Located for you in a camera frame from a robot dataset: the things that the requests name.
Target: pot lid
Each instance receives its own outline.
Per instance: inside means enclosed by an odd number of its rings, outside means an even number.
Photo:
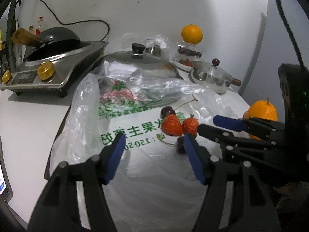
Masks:
[[[203,72],[206,72],[209,75],[212,75],[218,79],[222,79],[224,81],[232,81],[233,77],[228,74],[224,69],[219,67],[218,65],[220,64],[220,61],[215,58],[212,60],[212,63],[207,63],[203,61],[194,61],[192,62],[192,65],[197,68],[202,70]]]
[[[120,51],[104,57],[108,62],[120,62],[142,68],[164,78],[179,78],[177,69],[167,60],[145,53],[142,44],[132,44],[132,51]]]

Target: smartphone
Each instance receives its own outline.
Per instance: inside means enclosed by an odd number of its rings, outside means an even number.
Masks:
[[[8,203],[13,197],[13,191],[7,177],[7,172],[4,166],[1,136],[0,136],[0,195],[5,203]]]

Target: metal screw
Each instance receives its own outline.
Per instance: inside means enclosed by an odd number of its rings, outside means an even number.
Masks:
[[[60,168],[65,168],[68,165],[68,163],[66,161],[62,161],[59,163],[59,167]]]
[[[91,160],[93,161],[93,162],[97,162],[97,161],[99,161],[100,160],[100,156],[99,155],[93,155],[93,156],[91,156]]]
[[[244,164],[245,167],[251,167],[251,166],[252,166],[252,165],[251,165],[251,162],[250,162],[250,161],[247,161],[247,160],[244,161],[243,164]]]
[[[212,162],[218,162],[219,161],[219,157],[217,155],[212,155],[210,157],[210,159],[211,159]]]

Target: black hook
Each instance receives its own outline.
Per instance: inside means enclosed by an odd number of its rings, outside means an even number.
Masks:
[[[14,15],[13,15],[13,18],[15,19],[15,11],[16,11],[16,5],[18,4],[18,6],[21,5],[21,0],[17,0],[16,3],[15,3],[15,8],[14,8]]]

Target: blue gripper pad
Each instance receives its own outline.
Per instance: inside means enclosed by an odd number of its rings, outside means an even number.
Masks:
[[[201,158],[199,157],[199,155],[195,150],[195,147],[198,147],[195,138],[190,134],[186,134],[183,139],[183,146],[189,158],[195,178],[199,180],[202,184],[204,184],[205,183],[204,165]]]
[[[123,154],[123,151],[126,147],[126,137],[123,133],[119,133],[116,138],[114,139],[111,147],[114,148],[114,151],[112,152],[111,156],[109,157],[109,160],[107,162],[107,172],[105,175],[105,182],[106,184],[109,183],[110,180],[112,180],[115,176],[115,173],[117,171],[121,156]]]
[[[216,115],[213,118],[213,123],[216,126],[226,128],[232,131],[241,132],[246,131],[246,126],[239,119],[228,118],[225,116]]]

